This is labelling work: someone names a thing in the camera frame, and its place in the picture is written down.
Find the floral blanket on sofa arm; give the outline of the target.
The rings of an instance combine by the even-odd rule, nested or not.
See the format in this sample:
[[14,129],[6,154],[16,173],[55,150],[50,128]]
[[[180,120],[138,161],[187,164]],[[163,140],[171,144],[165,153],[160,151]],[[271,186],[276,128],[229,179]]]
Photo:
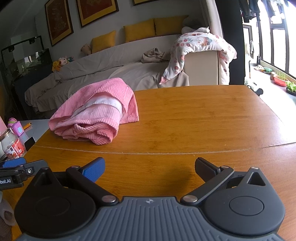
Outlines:
[[229,85],[229,64],[237,58],[235,48],[222,37],[198,28],[182,34],[171,47],[171,57],[160,84],[184,72],[189,85]]

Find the person's left hand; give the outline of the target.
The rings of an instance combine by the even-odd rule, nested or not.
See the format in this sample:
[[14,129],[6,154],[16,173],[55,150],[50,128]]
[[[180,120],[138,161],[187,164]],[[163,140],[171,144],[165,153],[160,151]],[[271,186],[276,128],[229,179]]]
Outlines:
[[1,206],[0,206],[0,238],[1,240],[11,241],[12,227],[16,224],[14,210],[10,204],[3,198],[1,191]]

